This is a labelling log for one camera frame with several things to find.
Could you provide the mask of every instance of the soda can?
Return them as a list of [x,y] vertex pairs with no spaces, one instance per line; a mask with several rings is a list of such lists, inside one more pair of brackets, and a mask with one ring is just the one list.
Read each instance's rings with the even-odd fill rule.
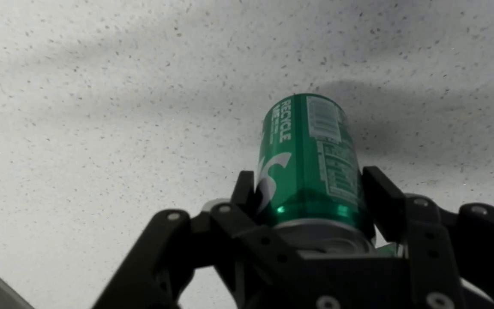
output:
[[373,250],[352,135],[335,101],[295,94],[276,103],[264,118],[258,171],[258,221],[302,255]]

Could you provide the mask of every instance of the bolt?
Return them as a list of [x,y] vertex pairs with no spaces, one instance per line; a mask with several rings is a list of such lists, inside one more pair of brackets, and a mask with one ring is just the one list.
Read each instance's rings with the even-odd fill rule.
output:
[[211,213],[211,209],[220,206],[220,204],[230,204],[230,199],[227,199],[227,197],[211,199],[203,206],[203,211]]
[[316,302],[318,309],[340,309],[340,302],[331,295],[321,295]]
[[481,216],[487,214],[487,209],[484,206],[472,206],[470,209],[472,209],[472,213],[477,213]]
[[172,221],[180,219],[180,213],[170,213],[167,218]]
[[415,199],[414,204],[422,206],[422,207],[427,207],[427,206],[429,206],[429,201],[426,201],[426,199]]
[[228,204],[218,207],[220,213],[230,213],[232,207]]
[[455,302],[451,300],[451,297],[441,292],[431,292],[429,295],[426,295],[426,304],[431,309],[455,309]]

